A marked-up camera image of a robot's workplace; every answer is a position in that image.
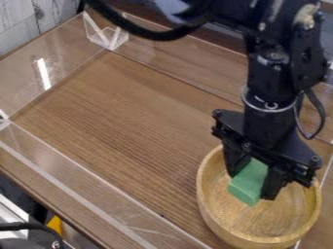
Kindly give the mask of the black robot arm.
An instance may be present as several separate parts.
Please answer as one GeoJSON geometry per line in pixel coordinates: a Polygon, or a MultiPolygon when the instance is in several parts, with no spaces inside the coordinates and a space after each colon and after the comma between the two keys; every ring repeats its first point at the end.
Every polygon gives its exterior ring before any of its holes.
{"type": "Polygon", "coordinates": [[[167,18],[185,28],[215,22],[240,32],[248,59],[240,112],[214,110],[212,135],[220,139],[228,176],[246,163],[266,165],[259,197],[276,198],[291,182],[311,185],[321,158],[304,141],[304,100],[325,115],[311,88],[326,80],[319,0],[156,0],[167,18]]]}

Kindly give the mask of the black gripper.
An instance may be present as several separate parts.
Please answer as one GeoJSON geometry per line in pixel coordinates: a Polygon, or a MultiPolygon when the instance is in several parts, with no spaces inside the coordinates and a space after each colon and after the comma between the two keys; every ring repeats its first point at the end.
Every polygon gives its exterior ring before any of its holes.
{"type": "Polygon", "coordinates": [[[275,200],[288,183],[311,186],[321,157],[298,134],[294,110],[215,109],[212,118],[228,176],[234,177],[251,159],[267,166],[260,199],[275,200]]]}

